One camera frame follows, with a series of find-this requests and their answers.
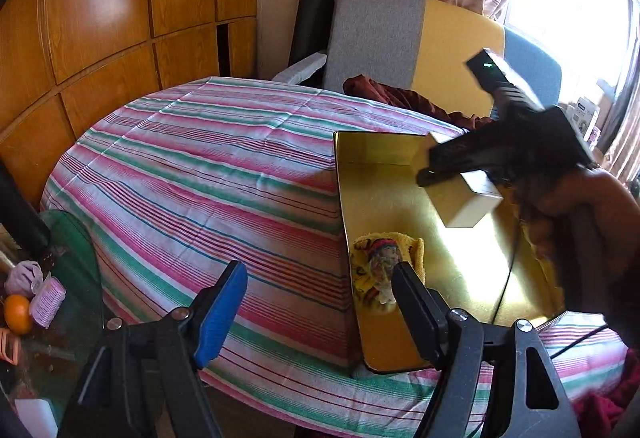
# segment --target orange fruit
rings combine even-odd
[[[31,331],[33,321],[29,315],[29,300],[23,295],[10,295],[4,300],[4,321],[16,335]]]

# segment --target glass table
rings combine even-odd
[[[66,297],[48,329],[36,324],[21,338],[18,367],[4,377],[11,402],[18,398],[44,398],[51,402],[60,425],[66,404],[82,367],[102,336],[102,284],[91,238],[81,222],[65,211],[49,210],[40,218],[51,230],[52,264],[42,266],[60,280]]]

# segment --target dark red cloth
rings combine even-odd
[[[351,97],[361,97],[398,108],[404,108],[405,110],[418,111],[418,113],[423,113],[439,121],[444,121],[458,128],[468,129],[469,131],[475,131],[485,124],[493,122],[489,117],[478,117],[477,115],[467,117],[460,111],[447,113],[413,90],[405,90],[403,88],[380,84],[362,74],[357,77],[348,78],[343,83],[342,89],[344,93]]]
[[[640,387],[640,360],[636,352],[626,353],[622,379],[608,395],[589,394],[574,404],[582,438],[605,438],[618,423],[626,406]]]

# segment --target chair armrest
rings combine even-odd
[[[305,79],[309,79],[317,70],[320,70],[325,63],[326,54],[316,52],[285,68],[271,80],[286,84],[300,84]]]

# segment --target gold tray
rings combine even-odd
[[[421,141],[421,135],[400,133],[334,134],[347,247],[373,232],[420,237],[426,285],[439,291],[450,307],[461,307],[480,322],[489,322],[508,280],[495,324],[510,326],[524,318],[539,328],[561,315],[562,293],[554,272],[535,258],[524,236],[509,276],[517,220],[508,202],[500,203],[471,229],[442,224],[427,193],[415,184],[410,167]],[[430,367],[418,354],[397,306],[383,312],[364,306],[355,296],[353,303],[362,358],[369,370],[396,373]]]

